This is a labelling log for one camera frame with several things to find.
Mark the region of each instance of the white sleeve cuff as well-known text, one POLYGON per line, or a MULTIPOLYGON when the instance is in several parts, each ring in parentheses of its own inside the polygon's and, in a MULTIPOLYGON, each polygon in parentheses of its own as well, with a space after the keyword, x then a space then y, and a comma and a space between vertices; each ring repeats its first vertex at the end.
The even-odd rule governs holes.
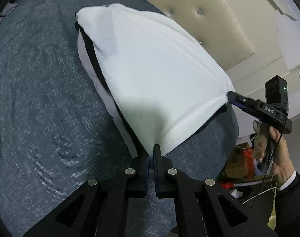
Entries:
POLYGON ((282 191, 284 189, 286 189, 296 178, 296 169, 294 170, 293 174, 291 175, 290 178, 288 178, 288 180, 279 188, 277 188, 277 191, 282 191))

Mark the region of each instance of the wrist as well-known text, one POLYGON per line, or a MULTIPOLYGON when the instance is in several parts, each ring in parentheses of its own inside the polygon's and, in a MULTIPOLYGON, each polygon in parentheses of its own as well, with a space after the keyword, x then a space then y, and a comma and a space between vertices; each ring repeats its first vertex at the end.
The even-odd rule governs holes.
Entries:
POLYGON ((292 176, 294 170, 292 161, 287 161, 276 174, 277 186, 282 186, 292 176))

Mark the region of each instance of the black cable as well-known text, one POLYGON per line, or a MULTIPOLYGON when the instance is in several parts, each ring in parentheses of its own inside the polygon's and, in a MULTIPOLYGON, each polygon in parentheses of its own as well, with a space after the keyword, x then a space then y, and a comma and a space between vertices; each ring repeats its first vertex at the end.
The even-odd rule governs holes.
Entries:
MULTIPOLYGON (((283 132, 284 132, 284 129, 285 129, 285 126, 286 126, 287 116, 288 116, 288 113, 285 115, 285 122, 284 122, 284 125, 283 125, 282 132, 280 133, 280 136, 279 136, 279 139, 278 139, 277 143, 275 143, 275 145, 274 145, 274 148, 273 148, 273 150, 272 150, 272 154, 271 154, 271 157, 270 157, 270 159, 269 159, 268 165, 271 164, 272 159, 275 157, 274 154, 276 153, 276 149, 277 149, 277 147, 278 147, 278 144, 279 144, 280 140, 282 139, 283 132)), ((252 210, 253 205, 254 205, 254 203, 255 203, 255 201, 256 201, 256 199, 257 199, 257 196, 259 195, 259 193, 260 193, 260 191, 261 191, 261 188, 263 187, 263 183, 264 183, 265 177, 266 177, 266 175, 267 175, 267 172, 268 172, 268 169, 267 169, 266 172, 265 172, 265 175, 264 175, 264 177, 263 177, 263 180, 262 180, 260 189, 259 189, 259 191, 258 191, 258 193, 257 193, 257 195, 256 195, 256 197, 255 197, 255 199, 254 199, 254 201, 253 201, 253 203, 252 203, 252 206, 251 206, 250 210, 252 210)))

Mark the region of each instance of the cardboard box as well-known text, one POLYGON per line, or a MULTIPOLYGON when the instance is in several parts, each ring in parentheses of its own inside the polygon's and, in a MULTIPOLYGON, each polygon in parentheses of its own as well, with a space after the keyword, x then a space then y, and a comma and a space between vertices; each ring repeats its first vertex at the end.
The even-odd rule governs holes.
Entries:
POLYGON ((242 179, 248 175, 248 163, 242 152, 249 148, 249 144, 242 143, 235 147, 230 154, 227 164, 225 166, 225 174, 229 178, 242 179))

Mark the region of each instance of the triangular cutout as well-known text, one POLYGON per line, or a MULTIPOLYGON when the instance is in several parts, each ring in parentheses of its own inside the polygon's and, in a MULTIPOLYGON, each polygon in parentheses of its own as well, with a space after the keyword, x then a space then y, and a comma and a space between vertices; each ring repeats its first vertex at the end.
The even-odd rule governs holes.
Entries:
POLYGON ((85 195, 81 194, 78 196, 75 201, 73 201, 68 207, 66 207, 60 214, 56 216, 56 222, 61 223, 67 227, 72 227, 76 216, 78 215, 85 195))
POLYGON ((247 216, 236 208, 224 195, 219 194, 217 197, 230 227, 235 227, 248 220, 247 216))

